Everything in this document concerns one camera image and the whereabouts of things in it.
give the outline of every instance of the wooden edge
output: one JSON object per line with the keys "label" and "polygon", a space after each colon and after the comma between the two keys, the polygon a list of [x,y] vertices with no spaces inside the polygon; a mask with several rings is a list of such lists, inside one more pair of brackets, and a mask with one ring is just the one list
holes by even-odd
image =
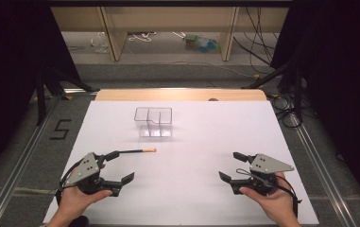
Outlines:
{"label": "wooden edge", "polygon": [[242,101],[267,100],[258,89],[106,89],[97,93],[96,101]]}

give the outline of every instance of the gray floor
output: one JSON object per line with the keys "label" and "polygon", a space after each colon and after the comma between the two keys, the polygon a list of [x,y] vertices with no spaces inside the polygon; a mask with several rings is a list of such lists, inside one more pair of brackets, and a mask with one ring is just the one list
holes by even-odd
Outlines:
{"label": "gray floor", "polygon": [[[201,35],[215,39],[213,33]],[[149,36],[151,42],[128,41],[121,60],[112,62],[109,54],[94,52],[90,43],[95,36],[94,33],[64,33],[82,81],[97,88],[240,88],[251,84],[255,75],[264,76],[257,73],[250,63],[259,71],[272,71],[256,58],[250,61],[249,54],[236,43],[233,44],[230,60],[222,61],[218,52],[199,53],[186,48],[184,41],[170,32]],[[250,48],[251,42],[244,34],[237,34],[236,38]],[[275,46],[276,39],[272,34],[265,34],[265,42]],[[263,49],[255,47],[254,52],[266,58]],[[273,79],[262,89],[268,95],[276,94],[278,82],[279,79]],[[68,83],[63,83],[63,86],[67,89],[76,88]],[[67,97],[52,97],[47,100],[49,116],[38,142],[32,146],[33,151],[24,166],[25,171],[20,176],[9,203],[1,212],[3,215],[0,226],[39,226],[42,223],[76,141],[83,117],[90,101],[94,100],[94,94],[76,93]],[[307,96],[303,105],[309,106]],[[63,136],[62,131],[55,131],[60,120],[69,120],[60,123],[61,128],[69,131],[64,140],[53,140],[53,137]],[[319,118],[314,116],[314,109],[304,110],[303,120],[303,127],[308,131],[342,200],[348,205],[355,226],[360,226],[359,185],[348,167],[335,158],[337,150]],[[36,122],[37,103],[34,97],[28,103],[26,115],[11,139],[9,148],[0,157],[0,191],[9,180],[10,173],[21,155],[28,150],[28,142],[38,129]],[[306,145],[300,140],[299,131],[287,128],[281,121],[279,124],[317,212],[320,226],[343,226],[331,198],[326,193],[323,181],[308,157]]]}

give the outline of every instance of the floor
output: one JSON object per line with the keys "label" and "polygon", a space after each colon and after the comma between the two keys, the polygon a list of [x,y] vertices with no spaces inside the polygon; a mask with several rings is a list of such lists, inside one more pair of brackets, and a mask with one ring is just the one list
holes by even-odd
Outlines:
{"label": "floor", "polygon": [[[214,33],[189,33],[216,40]],[[128,40],[120,61],[109,53],[97,53],[93,46],[97,33],[64,32],[63,37],[84,83],[97,88],[197,87],[240,88],[273,71],[263,61],[233,43],[231,58],[222,61],[216,50],[201,53],[188,48],[178,35],[165,32],[149,34],[145,41]],[[265,44],[275,47],[277,34],[264,34]],[[236,40],[250,49],[254,34],[239,33]],[[252,51],[269,61],[258,44]],[[261,89],[276,95],[280,79],[273,79]],[[28,103],[27,114],[0,157],[0,226],[39,226],[53,199],[76,135],[95,94],[78,92],[69,83],[62,84],[67,96],[51,97],[45,90],[48,115],[40,127],[37,99]],[[272,99],[279,112],[292,96]],[[360,226],[360,187],[348,167],[336,157],[337,150],[320,124],[319,117],[304,94],[303,124],[288,115],[279,124],[297,164],[320,226]],[[56,131],[60,125],[64,131]]]}

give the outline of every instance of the clear plastic box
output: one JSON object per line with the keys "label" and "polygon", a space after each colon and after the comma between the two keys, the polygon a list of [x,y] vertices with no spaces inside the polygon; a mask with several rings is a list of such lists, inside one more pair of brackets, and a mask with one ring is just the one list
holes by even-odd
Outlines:
{"label": "clear plastic box", "polygon": [[169,137],[172,133],[172,109],[155,107],[136,108],[135,123],[143,137]]}

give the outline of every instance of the white paper sheet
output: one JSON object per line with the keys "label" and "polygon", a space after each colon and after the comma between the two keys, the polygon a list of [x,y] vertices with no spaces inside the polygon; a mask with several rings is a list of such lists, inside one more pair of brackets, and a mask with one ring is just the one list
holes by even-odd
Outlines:
{"label": "white paper sheet", "polygon": [[[134,122],[137,107],[173,110],[172,137],[140,137]],[[156,153],[121,154],[105,163],[101,176],[120,181],[135,172],[118,198],[106,198],[85,212],[93,224],[114,225],[260,225],[272,224],[261,207],[233,195],[222,171],[233,179],[249,164],[235,160],[235,151],[264,153],[295,166],[277,118],[267,101],[94,101],[85,116],[65,171],[88,152],[156,148]],[[298,170],[287,172],[302,203],[299,221],[318,224]],[[53,201],[44,222],[57,204]]]}

